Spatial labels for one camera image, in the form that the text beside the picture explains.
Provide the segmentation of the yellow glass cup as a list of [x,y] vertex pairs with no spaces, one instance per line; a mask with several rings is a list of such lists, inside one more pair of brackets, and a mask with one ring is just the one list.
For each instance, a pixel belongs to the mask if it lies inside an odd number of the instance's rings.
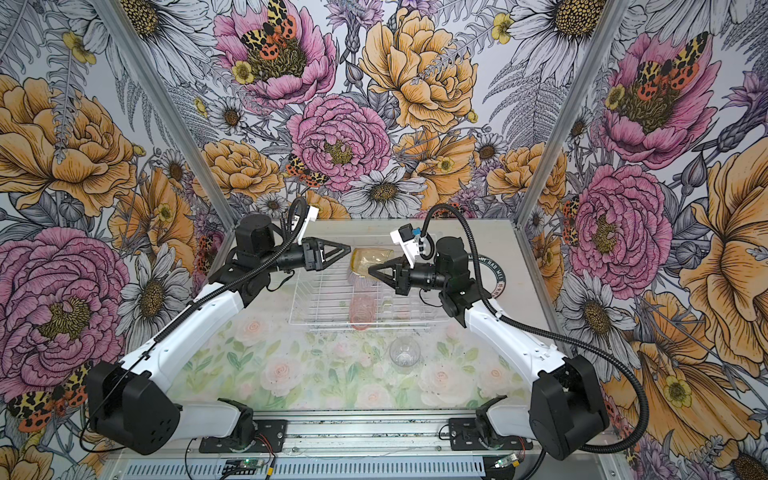
[[351,252],[350,270],[359,277],[372,279],[368,272],[369,268],[385,263],[394,257],[395,252],[392,249],[380,247],[355,248]]

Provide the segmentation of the pink glass cup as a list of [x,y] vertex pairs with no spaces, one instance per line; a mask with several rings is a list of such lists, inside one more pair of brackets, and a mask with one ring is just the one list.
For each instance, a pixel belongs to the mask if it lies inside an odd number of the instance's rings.
[[376,317],[376,293],[356,293],[349,305],[349,323],[352,328],[358,331],[366,330],[376,323]]

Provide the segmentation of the clear glass cup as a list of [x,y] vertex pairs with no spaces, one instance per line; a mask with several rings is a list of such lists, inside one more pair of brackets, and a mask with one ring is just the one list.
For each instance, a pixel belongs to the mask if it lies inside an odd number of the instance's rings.
[[396,367],[411,368],[421,360],[421,347],[415,338],[400,336],[390,344],[389,357]]

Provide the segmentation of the white plate green band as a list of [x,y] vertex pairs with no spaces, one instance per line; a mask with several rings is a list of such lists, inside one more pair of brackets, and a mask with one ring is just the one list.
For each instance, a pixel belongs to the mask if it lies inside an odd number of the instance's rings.
[[484,288],[493,298],[500,297],[507,285],[505,271],[499,263],[485,255],[479,256],[479,263]]

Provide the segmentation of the white ceramic bowl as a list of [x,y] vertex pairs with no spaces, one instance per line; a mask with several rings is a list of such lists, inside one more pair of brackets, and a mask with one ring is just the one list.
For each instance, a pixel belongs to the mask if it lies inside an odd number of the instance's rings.
[[355,272],[350,272],[347,276],[347,280],[356,293],[369,292],[374,288],[374,285],[367,277],[361,276]]

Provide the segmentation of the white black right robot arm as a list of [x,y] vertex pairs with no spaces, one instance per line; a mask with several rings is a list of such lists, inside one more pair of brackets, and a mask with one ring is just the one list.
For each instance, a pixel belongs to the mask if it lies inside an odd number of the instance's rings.
[[529,384],[528,405],[502,395],[477,410],[477,428],[486,443],[507,437],[532,439],[552,458],[563,460],[608,427],[593,365],[582,356],[567,357],[540,335],[503,322],[498,302],[471,275],[474,258],[461,239],[439,239],[433,262],[417,262],[418,230],[404,227],[390,236],[402,256],[369,267],[369,274],[398,295],[413,288],[437,292],[445,313],[489,344]]

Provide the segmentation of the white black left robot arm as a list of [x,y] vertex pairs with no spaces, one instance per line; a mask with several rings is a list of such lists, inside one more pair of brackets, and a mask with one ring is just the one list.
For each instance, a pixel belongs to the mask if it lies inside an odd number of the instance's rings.
[[350,246],[305,236],[309,217],[277,226],[245,217],[225,263],[167,326],[121,360],[87,374],[88,429],[142,455],[171,441],[211,438],[244,450],[256,438],[252,408],[235,400],[179,404],[167,392],[187,362],[218,330],[266,291],[274,272],[322,271]]

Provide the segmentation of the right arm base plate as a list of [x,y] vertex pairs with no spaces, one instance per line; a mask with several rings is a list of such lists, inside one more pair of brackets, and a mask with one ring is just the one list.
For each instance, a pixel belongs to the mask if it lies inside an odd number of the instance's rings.
[[447,440],[452,451],[523,451],[533,448],[531,440],[517,436],[492,438],[489,433],[482,433],[476,420],[470,418],[450,418]]

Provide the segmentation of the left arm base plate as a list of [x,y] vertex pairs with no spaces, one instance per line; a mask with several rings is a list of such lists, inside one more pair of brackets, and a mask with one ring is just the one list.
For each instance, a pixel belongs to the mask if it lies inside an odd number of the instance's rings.
[[205,437],[199,445],[204,454],[281,453],[288,422],[275,419],[254,419],[235,427],[223,438]]

